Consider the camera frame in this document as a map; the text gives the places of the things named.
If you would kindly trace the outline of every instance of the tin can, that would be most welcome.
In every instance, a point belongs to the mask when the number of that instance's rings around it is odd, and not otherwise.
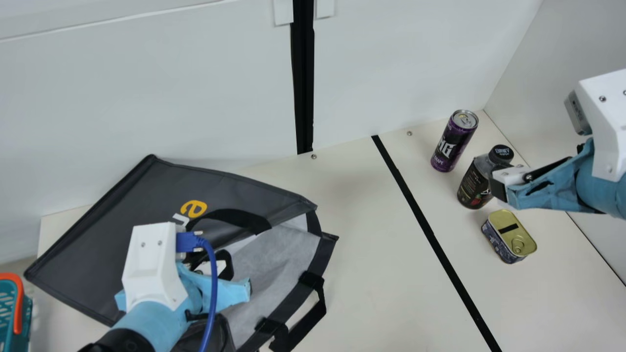
[[[483,233],[503,262],[513,264],[537,250],[537,243],[512,212],[502,209],[489,215]]]
[[[469,110],[456,110],[450,116],[431,158],[435,170],[450,172],[454,169],[477,127],[478,117]]]

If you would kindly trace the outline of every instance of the white wall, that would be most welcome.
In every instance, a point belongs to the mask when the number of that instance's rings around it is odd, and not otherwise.
[[[0,41],[0,262],[149,153],[230,170],[295,154],[289,27],[222,1]]]
[[[316,148],[485,106],[541,0],[337,0],[315,21]]]
[[[586,139],[563,101],[577,81],[626,68],[624,14],[624,0],[544,0],[485,109],[530,165],[574,155]],[[626,281],[626,222],[570,215]]]
[[[216,1],[232,0],[2,0],[0,39]]]

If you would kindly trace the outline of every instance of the dark bottle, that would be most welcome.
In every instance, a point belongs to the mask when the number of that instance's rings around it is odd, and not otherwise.
[[[459,202],[470,209],[484,207],[493,198],[489,189],[491,173],[511,167],[512,160],[513,150],[502,144],[493,147],[488,154],[475,157],[456,193]]]

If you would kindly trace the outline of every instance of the black tape line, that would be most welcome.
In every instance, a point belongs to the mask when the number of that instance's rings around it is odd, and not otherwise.
[[[294,0],[291,68],[294,77],[295,140],[298,154],[313,151],[315,31],[313,0]]]
[[[415,197],[413,197],[413,194],[409,190],[409,186],[404,181],[402,174],[396,167],[396,164],[391,159],[391,156],[387,152],[387,149],[382,144],[380,137],[372,136],[372,140],[374,140],[374,144],[376,144],[376,147],[378,148],[382,159],[387,164],[387,167],[389,168],[389,171],[391,171],[391,174],[396,180],[398,187],[400,187],[400,190],[402,191],[406,202],[409,204],[411,210],[413,211],[413,215],[415,215],[415,219],[417,219],[419,226],[422,228],[422,231],[424,231],[424,235],[426,236],[426,239],[433,248],[434,253],[437,255],[441,266],[443,266],[443,269],[448,274],[452,285],[454,286],[456,292],[463,301],[463,304],[465,304],[465,308],[468,310],[469,315],[472,317],[472,320],[474,320],[478,331],[480,331],[480,333],[483,335],[487,346],[489,346],[489,349],[493,352],[501,352],[502,350],[500,349],[500,346],[498,346],[498,342],[493,337],[493,334],[489,330],[489,327],[487,327],[487,324],[483,320],[483,317],[480,315],[478,308],[476,308],[476,305],[474,304],[474,301],[472,301],[470,294],[465,289],[465,286],[463,286],[461,279],[452,267],[452,263],[450,263],[450,260],[446,256],[446,253],[443,251],[443,248],[441,248],[439,241],[437,241],[437,237],[435,237],[434,235],[433,229],[428,224],[428,220],[426,220],[426,216],[424,216],[424,213],[419,208],[418,202],[415,200]]]

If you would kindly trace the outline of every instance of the energy drink can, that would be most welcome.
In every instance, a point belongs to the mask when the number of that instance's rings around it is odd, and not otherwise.
[[[478,117],[469,110],[456,110],[435,148],[431,165],[437,171],[450,172],[478,127]]]
[[[502,209],[489,215],[482,227],[503,262],[513,264],[537,250],[537,243],[512,212]]]
[[[509,163],[514,155],[513,149],[498,144],[488,154],[475,157],[456,193],[459,202],[469,209],[484,207],[493,198],[489,188],[491,174],[496,170],[511,167]]]

